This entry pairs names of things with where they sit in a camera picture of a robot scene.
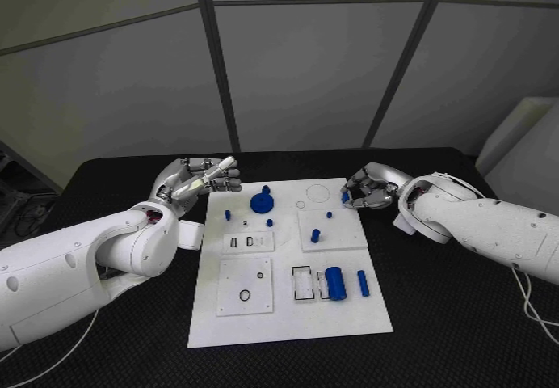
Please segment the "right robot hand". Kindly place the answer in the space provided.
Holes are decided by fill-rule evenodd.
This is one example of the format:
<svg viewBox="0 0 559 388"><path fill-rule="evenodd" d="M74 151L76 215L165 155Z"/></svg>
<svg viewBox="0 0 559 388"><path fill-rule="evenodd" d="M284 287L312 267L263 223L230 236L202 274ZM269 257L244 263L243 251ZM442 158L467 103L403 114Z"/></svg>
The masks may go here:
<svg viewBox="0 0 559 388"><path fill-rule="evenodd" d="M342 202L349 209L384 209L398 199L413 177L400 169L371 162L344 185Z"/></svg>

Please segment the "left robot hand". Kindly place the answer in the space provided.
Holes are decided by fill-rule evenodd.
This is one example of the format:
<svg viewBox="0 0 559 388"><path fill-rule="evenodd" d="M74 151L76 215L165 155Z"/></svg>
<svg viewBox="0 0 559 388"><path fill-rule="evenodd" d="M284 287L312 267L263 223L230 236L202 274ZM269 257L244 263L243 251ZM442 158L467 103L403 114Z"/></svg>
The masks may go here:
<svg viewBox="0 0 559 388"><path fill-rule="evenodd" d="M149 201L165 205L182 218L212 192L240 192L241 171L234 156L220 158L178 158L158 175Z"/></svg>

